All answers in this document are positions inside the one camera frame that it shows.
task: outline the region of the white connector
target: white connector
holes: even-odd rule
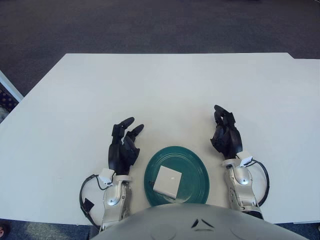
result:
[[[109,168],[103,168],[101,173],[99,174],[99,178],[104,184],[110,185],[113,182],[114,174],[114,170]]]
[[[232,165],[234,168],[245,167],[252,160],[252,155],[248,151],[241,151],[236,154],[235,158],[227,159],[222,162],[222,166]]]

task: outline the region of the teal plate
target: teal plate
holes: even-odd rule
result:
[[[160,166],[182,173],[176,199],[153,190]],[[151,206],[172,203],[205,204],[209,187],[205,165],[193,151],[182,146],[169,146],[158,151],[149,161],[144,173],[144,191]]]

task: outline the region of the floor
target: floor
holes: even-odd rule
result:
[[[0,0],[0,70],[25,96],[66,53],[268,53],[320,59],[314,0]],[[90,228],[7,221],[8,240]],[[318,224],[280,226],[319,240]]]
[[[91,228],[89,226],[76,226],[67,224],[49,224],[25,221],[7,221],[11,232],[6,240],[87,240]],[[302,235],[310,240],[319,240],[318,223],[293,224],[282,223],[279,226]]]

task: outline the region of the white tabletop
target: white tabletop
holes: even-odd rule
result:
[[[243,149],[266,166],[261,207],[271,223],[320,220],[320,62],[287,53],[66,54],[0,124],[0,218],[89,224],[79,207],[83,180],[108,166],[112,127],[144,124],[131,168],[131,211],[150,205],[143,178],[167,146],[195,152],[210,179],[207,204],[228,207],[212,147],[213,106],[233,112]],[[265,179],[251,167],[261,199]],[[103,192],[83,195],[101,223]]]

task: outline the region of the white box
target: white box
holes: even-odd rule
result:
[[[160,166],[153,190],[159,194],[176,199],[181,179],[181,172]]]

